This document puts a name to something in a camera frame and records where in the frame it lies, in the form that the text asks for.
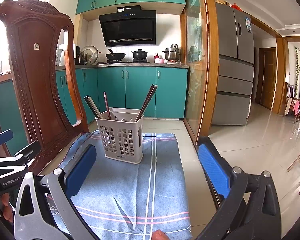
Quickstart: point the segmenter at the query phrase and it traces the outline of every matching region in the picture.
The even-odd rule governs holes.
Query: human hand
[[[162,232],[161,230],[157,230],[153,232],[151,240],[170,240],[170,239],[164,232]]]
[[[2,201],[2,204],[4,205],[3,217],[6,220],[8,220],[10,223],[12,223],[13,214],[12,214],[12,208],[9,204],[9,199],[10,199],[9,193],[5,193],[5,194],[1,195],[1,201]]]

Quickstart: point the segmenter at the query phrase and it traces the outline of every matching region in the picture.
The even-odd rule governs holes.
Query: pink bowl
[[[162,64],[162,63],[164,63],[164,58],[156,58],[156,59],[154,60],[154,63]]]

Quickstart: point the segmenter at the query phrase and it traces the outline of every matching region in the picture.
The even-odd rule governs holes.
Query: white stripe
[[[150,175],[149,175],[149,187],[148,187],[148,198],[147,198],[147,205],[146,205],[146,223],[145,228],[143,230],[143,238],[142,240],[145,240],[146,238],[146,229],[147,229],[147,217],[148,217],[148,208],[149,208],[149,197],[150,197],[150,187],[151,187],[151,173],[152,173],[152,162],[153,162],[153,140],[152,140],[152,133],[151,133],[151,166],[150,166]]]
[[[152,195],[152,213],[151,213],[151,222],[153,222],[153,217],[154,217],[154,195],[155,195],[155,173],[157,170],[157,140],[154,140],[154,158],[155,158],[155,162],[154,162],[154,177],[153,177],[153,195]],[[153,230],[153,224],[151,224],[150,227],[150,239],[152,236],[152,230]]]
[[[105,230],[105,231],[110,231],[110,232],[114,232],[114,233],[122,233],[122,234],[126,234],[126,235],[135,235],[135,236],[149,236],[150,234],[135,234],[135,233],[127,233],[127,232],[121,232],[121,231],[116,231],[116,230],[110,230],[110,229],[105,229],[105,228],[98,228],[98,227],[94,227],[94,226],[89,226],[91,228],[95,228],[95,229],[99,229],[99,230]],[[189,225],[187,228],[185,229],[180,229],[180,230],[176,230],[176,231],[171,231],[171,232],[166,232],[165,234],[170,234],[170,233],[176,233],[176,232],[180,232],[180,231],[184,231],[184,230],[188,230],[189,227],[191,227],[191,225]]]

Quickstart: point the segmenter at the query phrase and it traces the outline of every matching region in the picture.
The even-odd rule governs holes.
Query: blue gripper pad
[[[198,157],[215,190],[226,198],[230,192],[230,178],[204,144],[199,146]]]
[[[10,129],[0,133],[0,145],[11,140],[12,138],[13,138],[13,132]]]
[[[96,148],[91,145],[66,178],[65,194],[68,198],[77,195],[96,158]]]

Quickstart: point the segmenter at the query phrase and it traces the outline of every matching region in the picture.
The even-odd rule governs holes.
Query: chopsticks
[[[97,106],[95,105],[95,103],[93,102],[92,98],[90,96],[85,96],[84,100],[86,101],[87,105],[89,106],[89,108],[91,109],[92,113],[94,114],[94,116],[98,119],[104,119],[99,111],[99,109],[97,108]]]
[[[151,98],[153,97],[155,91],[157,90],[157,88],[158,88],[158,85],[153,85],[153,84],[151,85],[151,87],[149,89],[149,92],[148,92],[148,94],[146,96],[146,100],[143,102],[143,105],[142,105],[142,107],[140,109],[140,112],[139,112],[139,114],[138,114],[135,122],[138,122],[139,119],[141,118],[141,116],[143,115],[143,113],[145,112],[145,110],[148,107],[148,104],[149,104]]]
[[[109,118],[109,120],[111,120],[111,115],[110,115],[110,110],[109,110],[107,95],[106,95],[105,91],[103,92],[103,96],[105,97],[105,103],[106,103],[106,109],[107,109],[107,112],[108,112],[108,118]]]

